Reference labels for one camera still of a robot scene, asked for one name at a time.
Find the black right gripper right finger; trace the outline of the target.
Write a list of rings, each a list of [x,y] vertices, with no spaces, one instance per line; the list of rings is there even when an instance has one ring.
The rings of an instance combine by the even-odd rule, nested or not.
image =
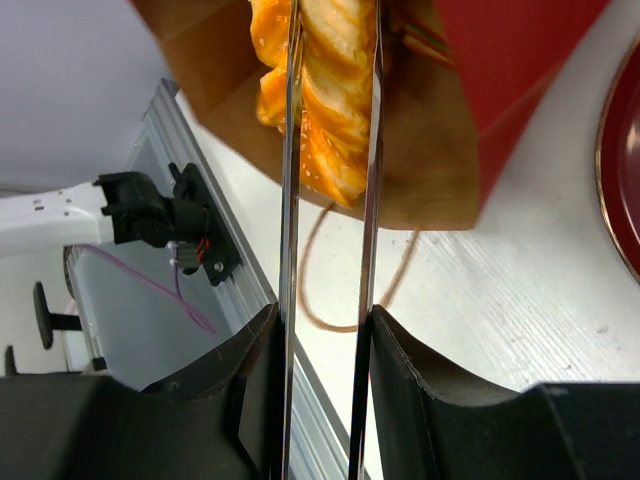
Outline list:
[[[517,392],[464,369],[372,311],[371,382],[387,479],[636,479],[636,383]]]

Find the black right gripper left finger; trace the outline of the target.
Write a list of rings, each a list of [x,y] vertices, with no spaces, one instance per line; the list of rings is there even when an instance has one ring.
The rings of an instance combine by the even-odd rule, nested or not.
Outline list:
[[[143,391],[104,375],[1,381],[5,479],[269,479],[280,443],[282,333],[264,307]]]

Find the metal tongs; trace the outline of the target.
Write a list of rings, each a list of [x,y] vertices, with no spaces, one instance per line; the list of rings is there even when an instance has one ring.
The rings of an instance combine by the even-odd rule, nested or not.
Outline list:
[[[377,235],[379,225],[380,178],[383,164],[384,73],[382,42],[382,3],[375,3],[375,54],[372,67],[372,109],[368,146],[368,171],[365,195],[361,278],[358,306],[357,345],[353,383],[349,443],[350,479],[365,477],[364,452],[369,393],[371,327],[368,319],[373,307]],[[303,33],[302,12],[297,1],[291,3],[288,32],[288,58],[285,94],[285,129],[282,163],[282,207],[280,237],[280,273],[278,317],[284,329],[284,387],[282,446],[279,473],[289,473],[289,452],[294,376],[294,340],[297,287],[297,249],[299,219],[299,169],[301,130],[296,115],[301,107]]]

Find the red paper bag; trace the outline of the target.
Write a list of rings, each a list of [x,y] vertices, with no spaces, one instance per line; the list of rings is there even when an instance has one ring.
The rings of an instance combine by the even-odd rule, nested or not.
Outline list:
[[[200,125],[273,181],[284,129],[256,116],[269,72],[255,52],[254,1],[137,1]],[[404,46],[382,3],[384,160],[380,224],[395,230],[472,227],[534,110],[605,10],[602,1],[433,1],[449,70]],[[302,184],[316,204],[343,207]]]

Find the long twisted glazed bread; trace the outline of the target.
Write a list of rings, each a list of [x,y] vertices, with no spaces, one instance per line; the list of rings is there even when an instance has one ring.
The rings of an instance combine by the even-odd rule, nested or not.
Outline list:
[[[256,116],[285,127],[290,2],[254,1],[251,40],[269,67],[260,80]],[[349,208],[366,188],[376,4],[302,1],[300,180]]]

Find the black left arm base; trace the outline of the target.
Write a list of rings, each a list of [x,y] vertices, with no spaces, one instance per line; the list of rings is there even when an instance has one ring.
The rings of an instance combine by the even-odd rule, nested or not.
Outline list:
[[[241,263],[238,249],[198,167],[188,163],[179,170],[170,163],[169,172],[174,180],[170,201],[177,230],[178,266],[185,275],[203,269],[216,287]]]

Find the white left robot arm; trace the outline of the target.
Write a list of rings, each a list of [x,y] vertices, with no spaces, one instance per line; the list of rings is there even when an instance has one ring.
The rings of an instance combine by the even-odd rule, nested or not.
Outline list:
[[[161,248],[174,234],[171,201],[140,172],[1,200],[2,256],[136,240]]]

